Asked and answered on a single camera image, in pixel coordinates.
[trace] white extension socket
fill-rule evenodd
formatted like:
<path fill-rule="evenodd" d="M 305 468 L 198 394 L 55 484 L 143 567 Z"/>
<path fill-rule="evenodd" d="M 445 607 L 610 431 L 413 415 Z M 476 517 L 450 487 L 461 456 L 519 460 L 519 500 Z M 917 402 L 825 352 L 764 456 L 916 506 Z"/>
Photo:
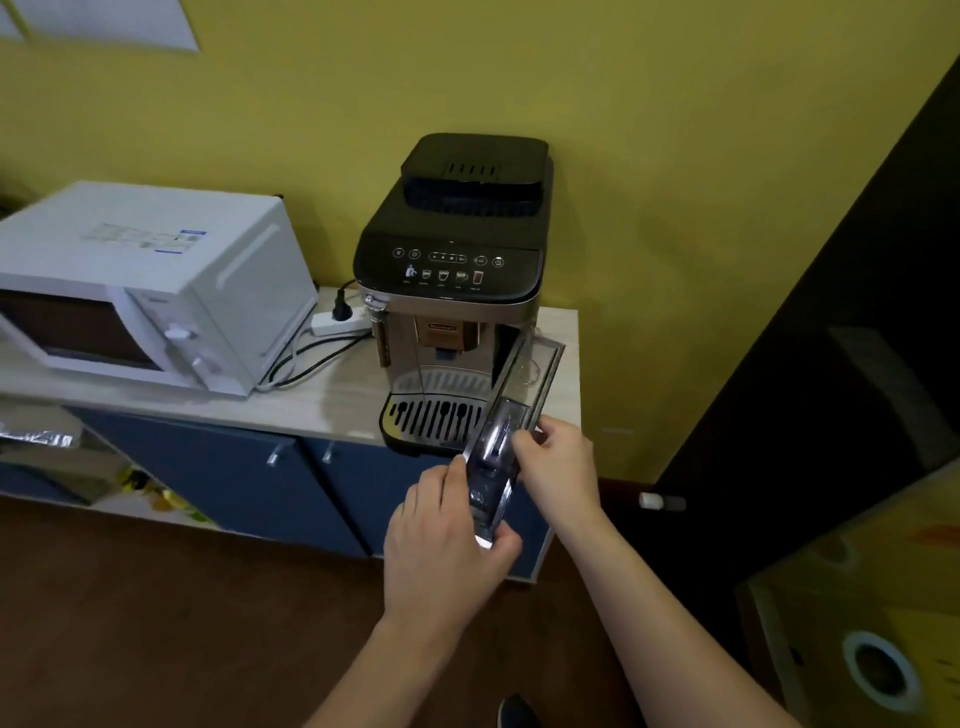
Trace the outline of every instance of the white extension socket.
<path fill-rule="evenodd" d="M 351 333 L 352 331 L 365 331 L 370 328 L 370 318 L 367 316 L 367 308 L 362 305 L 353 307 L 353 315 L 346 321 L 335 321 L 330 311 L 324 313 L 315 313 L 310 319 L 310 330 L 314 336 L 330 336 L 335 333 Z"/>

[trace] drip tray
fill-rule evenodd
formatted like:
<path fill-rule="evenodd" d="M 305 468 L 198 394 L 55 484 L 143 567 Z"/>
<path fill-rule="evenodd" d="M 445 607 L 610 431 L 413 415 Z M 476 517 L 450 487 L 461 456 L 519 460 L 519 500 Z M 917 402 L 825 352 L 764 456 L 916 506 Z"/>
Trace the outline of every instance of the drip tray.
<path fill-rule="evenodd" d="M 388 446 L 457 454 L 464 451 L 486 407 L 485 400 L 470 397 L 391 394 L 380 413 L 380 429 Z"/>

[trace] blue cabinet door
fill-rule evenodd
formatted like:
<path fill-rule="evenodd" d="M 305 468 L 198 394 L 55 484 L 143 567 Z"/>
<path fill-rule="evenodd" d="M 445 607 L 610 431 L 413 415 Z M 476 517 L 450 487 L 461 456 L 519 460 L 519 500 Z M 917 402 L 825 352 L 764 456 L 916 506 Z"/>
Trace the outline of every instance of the blue cabinet door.
<path fill-rule="evenodd" d="M 450 462 L 449 458 L 433 455 L 400 455 L 376 445 L 330 440 L 304 442 L 330 488 L 378 556 L 383 554 L 390 517 L 406 497 L 407 488 L 420 480 L 427 468 Z M 523 551 L 511 575 L 533 578 L 549 527 L 522 485 L 514 490 L 506 520 L 523 538 Z"/>
<path fill-rule="evenodd" d="M 332 440 L 304 440 L 306 448 L 326 476 L 349 518 L 373 553 L 383 555 L 387 525 L 407 488 L 420 474 L 449 458 L 410 457 L 376 445 L 358 445 Z"/>
<path fill-rule="evenodd" d="M 69 505 L 85 505 L 82 499 L 63 490 L 43 473 L 19 465 L 0 463 L 0 493 L 8 496 L 52 500 Z"/>
<path fill-rule="evenodd" d="M 71 411 L 222 528 L 367 555 L 292 437 Z"/>

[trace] person's left hand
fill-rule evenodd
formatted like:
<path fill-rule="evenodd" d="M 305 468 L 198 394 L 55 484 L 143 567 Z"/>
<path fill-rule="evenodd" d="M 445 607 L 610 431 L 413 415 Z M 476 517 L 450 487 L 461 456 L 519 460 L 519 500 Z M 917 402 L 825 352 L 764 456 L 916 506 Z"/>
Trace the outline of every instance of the person's left hand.
<path fill-rule="evenodd" d="M 462 456 L 449 468 L 424 471 L 387 529 L 383 621 L 425 645 L 452 650 L 522 546 L 506 522 L 497 528 L 493 548 L 477 544 Z"/>

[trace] shoe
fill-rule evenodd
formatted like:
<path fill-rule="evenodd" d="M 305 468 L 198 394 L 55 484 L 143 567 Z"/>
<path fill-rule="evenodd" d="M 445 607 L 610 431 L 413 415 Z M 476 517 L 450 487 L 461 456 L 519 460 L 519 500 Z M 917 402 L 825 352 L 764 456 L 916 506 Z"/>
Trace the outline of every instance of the shoe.
<path fill-rule="evenodd" d="M 542 728 L 530 703 L 517 694 L 505 697 L 496 712 L 496 728 Z"/>

